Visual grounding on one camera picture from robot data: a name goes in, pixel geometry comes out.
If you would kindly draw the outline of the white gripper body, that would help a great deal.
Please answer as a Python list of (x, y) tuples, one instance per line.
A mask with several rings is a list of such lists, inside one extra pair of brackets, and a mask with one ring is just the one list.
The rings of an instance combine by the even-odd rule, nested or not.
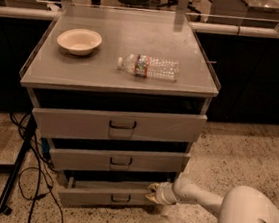
[(172, 205), (176, 202), (176, 196), (174, 195), (172, 184), (170, 182), (158, 184), (155, 196), (157, 202), (161, 205)]

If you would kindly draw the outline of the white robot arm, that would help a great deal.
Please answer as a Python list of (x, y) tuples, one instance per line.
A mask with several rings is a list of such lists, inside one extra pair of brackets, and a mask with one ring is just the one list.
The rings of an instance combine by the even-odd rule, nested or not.
[(221, 197), (188, 178), (148, 186), (146, 197), (156, 204), (198, 204), (218, 218), (217, 223), (279, 223), (279, 210), (266, 195), (250, 186), (238, 186)]

